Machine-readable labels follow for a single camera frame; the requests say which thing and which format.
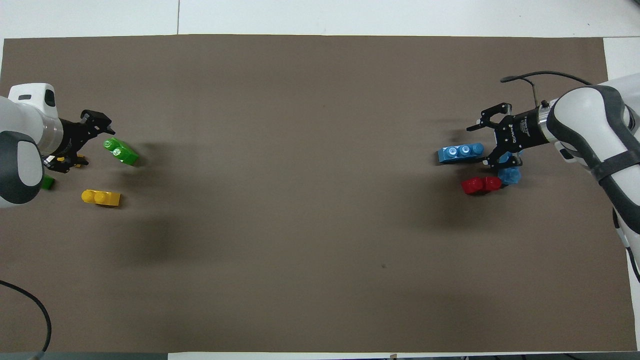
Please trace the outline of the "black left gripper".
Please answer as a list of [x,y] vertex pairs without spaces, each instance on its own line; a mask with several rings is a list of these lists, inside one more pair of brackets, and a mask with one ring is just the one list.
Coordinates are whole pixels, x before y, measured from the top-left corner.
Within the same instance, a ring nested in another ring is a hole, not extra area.
[[60,118],[62,139],[60,144],[45,157],[45,168],[55,173],[68,173],[73,167],[88,166],[89,162],[78,151],[94,135],[115,135],[112,119],[100,111],[82,110],[81,121],[73,122]]

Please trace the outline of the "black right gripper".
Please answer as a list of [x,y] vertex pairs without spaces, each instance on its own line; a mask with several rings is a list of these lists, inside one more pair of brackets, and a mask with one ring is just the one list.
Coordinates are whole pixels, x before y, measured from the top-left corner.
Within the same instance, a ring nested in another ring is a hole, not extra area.
[[[512,105],[507,102],[493,105],[480,112],[476,124],[468,126],[467,132],[483,128],[497,128],[497,146],[489,155],[482,157],[482,164],[493,170],[501,170],[523,165],[521,153],[509,150],[526,150],[546,144],[546,135],[539,125],[538,111],[521,112],[510,115]],[[498,124],[491,121],[493,116],[505,115]]]

